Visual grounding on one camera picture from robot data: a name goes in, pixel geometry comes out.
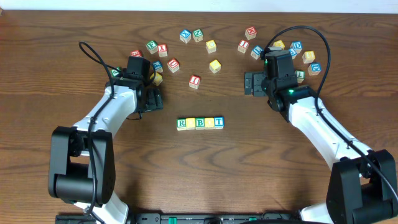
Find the green R block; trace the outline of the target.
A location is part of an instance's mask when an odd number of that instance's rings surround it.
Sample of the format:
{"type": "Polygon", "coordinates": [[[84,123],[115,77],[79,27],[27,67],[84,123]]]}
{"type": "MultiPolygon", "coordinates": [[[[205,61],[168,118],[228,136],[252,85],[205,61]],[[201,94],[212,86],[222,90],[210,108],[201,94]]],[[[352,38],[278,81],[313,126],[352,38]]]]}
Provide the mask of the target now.
{"type": "Polygon", "coordinates": [[[186,130],[186,128],[187,128],[186,119],[185,118],[178,119],[177,120],[177,130],[178,131],[183,131],[183,130],[186,130]]]}

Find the yellow O block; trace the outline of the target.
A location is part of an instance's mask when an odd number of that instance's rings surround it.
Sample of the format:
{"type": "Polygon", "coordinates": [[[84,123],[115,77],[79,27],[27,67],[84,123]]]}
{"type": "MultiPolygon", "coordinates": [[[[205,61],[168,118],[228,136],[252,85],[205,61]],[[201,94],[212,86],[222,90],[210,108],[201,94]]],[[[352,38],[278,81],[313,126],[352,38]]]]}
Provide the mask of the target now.
{"type": "Polygon", "coordinates": [[[196,119],[195,118],[186,118],[185,124],[186,124],[186,130],[196,129],[196,119]]]}
{"type": "Polygon", "coordinates": [[[214,118],[205,118],[205,129],[214,129],[215,120],[214,118]]]}

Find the green B block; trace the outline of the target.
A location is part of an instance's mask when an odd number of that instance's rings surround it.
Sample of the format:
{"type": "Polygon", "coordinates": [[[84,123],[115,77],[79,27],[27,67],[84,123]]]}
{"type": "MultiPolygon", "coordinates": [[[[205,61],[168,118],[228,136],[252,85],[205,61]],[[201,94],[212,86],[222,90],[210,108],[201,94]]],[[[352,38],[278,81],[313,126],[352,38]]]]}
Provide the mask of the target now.
{"type": "Polygon", "coordinates": [[[196,130],[205,129],[205,119],[204,118],[195,118],[195,129],[196,130]]]}

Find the blue T block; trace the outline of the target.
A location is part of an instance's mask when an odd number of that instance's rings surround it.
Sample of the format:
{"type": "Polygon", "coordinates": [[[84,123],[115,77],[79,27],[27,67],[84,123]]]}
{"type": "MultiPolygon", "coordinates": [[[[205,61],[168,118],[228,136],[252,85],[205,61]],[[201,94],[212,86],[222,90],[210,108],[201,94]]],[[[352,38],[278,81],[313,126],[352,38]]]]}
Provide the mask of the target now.
{"type": "Polygon", "coordinates": [[[215,129],[223,129],[224,128],[224,117],[214,117],[214,125],[215,129]]]}

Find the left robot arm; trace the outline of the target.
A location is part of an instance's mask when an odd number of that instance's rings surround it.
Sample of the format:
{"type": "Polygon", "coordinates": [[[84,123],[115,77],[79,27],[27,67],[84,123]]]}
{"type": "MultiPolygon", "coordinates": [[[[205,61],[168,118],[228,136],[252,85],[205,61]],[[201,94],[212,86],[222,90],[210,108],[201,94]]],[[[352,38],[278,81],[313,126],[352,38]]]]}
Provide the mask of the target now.
{"type": "Polygon", "coordinates": [[[82,120],[55,128],[50,144],[50,196],[90,209],[96,223],[130,221],[128,205],[114,191],[113,139],[129,115],[163,108],[158,88],[146,89],[138,80],[114,82],[82,120]]]}

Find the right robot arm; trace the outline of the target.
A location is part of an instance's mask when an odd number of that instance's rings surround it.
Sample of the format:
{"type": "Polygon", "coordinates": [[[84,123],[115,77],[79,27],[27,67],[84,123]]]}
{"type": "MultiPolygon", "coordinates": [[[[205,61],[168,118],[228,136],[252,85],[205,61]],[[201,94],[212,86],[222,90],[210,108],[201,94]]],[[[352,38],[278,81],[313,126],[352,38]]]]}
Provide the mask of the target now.
{"type": "Polygon", "coordinates": [[[244,92],[282,104],[282,117],[309,139],[331,170],[326,200],[301,209],[298,223],[376,223],[397,216],[393,156],[357,140],[315,99],[308,85],[271,95],[265,73],[247,72],[244,92]]]}

